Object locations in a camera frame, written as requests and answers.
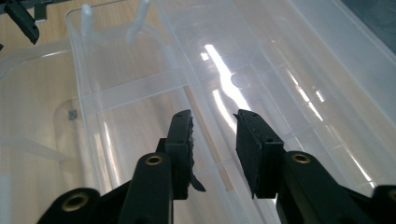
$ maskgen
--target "screw hole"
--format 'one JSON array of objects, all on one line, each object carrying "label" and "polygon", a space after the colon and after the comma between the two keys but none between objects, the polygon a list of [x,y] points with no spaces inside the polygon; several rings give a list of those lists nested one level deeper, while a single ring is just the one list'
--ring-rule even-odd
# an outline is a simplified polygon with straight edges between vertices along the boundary
[{"label": "screw hole", "polygon": [[150,156],[146,159],[147,165],[158,165],[163,162],[163,158],[160,156]]},{"label": "screw hole", "polygon": [[85,192],[79,192],[68,197],[62,204],[62,209],[65,212],[74,212],[87,204],[90,197]]},{"label": "screw hole", "polygon": [[311,162],[311,159],[304,154],[296,153],[291,156],[294,161],[297,161],[299,163],[309,163]]}]

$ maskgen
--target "black plastic bracket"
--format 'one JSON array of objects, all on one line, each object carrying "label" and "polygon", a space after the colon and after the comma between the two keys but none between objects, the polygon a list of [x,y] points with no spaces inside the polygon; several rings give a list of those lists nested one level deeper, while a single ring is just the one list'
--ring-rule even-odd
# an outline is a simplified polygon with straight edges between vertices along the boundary
[{"label": "black plastic bracket", "polygon": [[379,186],[372,198],[344,188],[314,156],[285,152],[283,141],[258,114],[239,110],[236,117],[236,151],[250,190],[258,198],[277,195],[282,223],[388,224],[396,220],[396,186]]},{"label": "black plastic bracket", "polygon": [[258,114],[240,109],[236,152],[250,186],[252,198],[275,198],[279,191],[283,141]]},{"label": "black plastic bracket", "polygon": [[35,44],[40,36],[35,19],[29,14],[24,6],[17,0],[7,0],[4,11],[17,23],[29,40]]}]

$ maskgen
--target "black mechanical part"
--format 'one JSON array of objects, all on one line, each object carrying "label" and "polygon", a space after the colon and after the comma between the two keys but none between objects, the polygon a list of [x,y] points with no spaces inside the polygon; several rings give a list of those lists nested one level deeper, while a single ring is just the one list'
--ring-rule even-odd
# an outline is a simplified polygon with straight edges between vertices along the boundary
[{"label": "black mechanical part", "polygon": [[55,200],[37,223],[90,223],[99,201],[100,195],[95,189],[70,190]]},{"label": "black mechanical part", "polygon": [[237,122],[236,152],[250,187],[252,198],[275,198],[281,183],[283,141],[260,117],[240,109]]},{"label": "black mechanical part", "polygon": [[35,20],[44,21],[47,19],[47,4],[38,3],[35,4]]},{"label": "black mechanical part", "polygon": [[190,110],[176,113],[172,117],[172,123],[165,140],[165,153],[171,158],[173,168],[174,200],[187,199],[190,183],[195,189],[205,191],[204,186],[192,172],[194,165],[192,126]]},{"label": "black mechanical part", "polygon": [[378,186],[369,202],[371,215],[378,223],[396,222],[396,186]]},{"label": "black mechanical part", "polygon": [[[169,139],[161,138],[155,153],[140,158],[131,181],[102,197],[94,189],[69,191],[52,204],[39,223],[172,223],[173,200],[188,196],[193,166],[191,135],[190,110],[175,114]],[[65,202],[70,203],[67,213],[62,210]]]},{"label": "black mechanical part", "polygon": [[103,195],[92,217],[92,223],[118,223],[120,210],[125,202],[130,181]]},{"label": "black mechanical part", "polygon": [[163,153],[140,158],[119,223],[173,223],[172,162]]},{"label": "black mechanical part", "polygon": [[4,11],[17,23],[29,40],[35,44],[40,33],[35,25],[35,19],[33,19],[23,5],[17,0],[7,0],[4,5]]},{"label": "black mechanical part", "polygon": [[282,176],[309,223],[374,223],[315,157],[300,151],[287,152]]}]

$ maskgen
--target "clear plastic container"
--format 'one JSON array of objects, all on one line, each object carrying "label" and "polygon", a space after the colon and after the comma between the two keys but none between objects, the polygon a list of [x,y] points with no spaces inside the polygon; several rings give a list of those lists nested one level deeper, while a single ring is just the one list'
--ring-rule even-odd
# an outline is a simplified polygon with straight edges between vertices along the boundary
[{"label": "clear plastic container", "polygon": [[396,183],[395,56],[338,1],[155,3],[162,23],[147,21],[132,44],[130,1],[93,7],[88,27],[80,9],[66,15],[86,162],[102,193],[131,179],[184,109],[207,192],[176,201],[175,223],[278,222],[274,201],[250,198],[234,151],[239,108],[262,115],[286,150],[313,154],[345,187],[370,195]]},{"label": "clear plastic container", "polygon": [[36,223],[59,195],[87,185],[83,130],[68,39],[0,61],[0,223]]}]

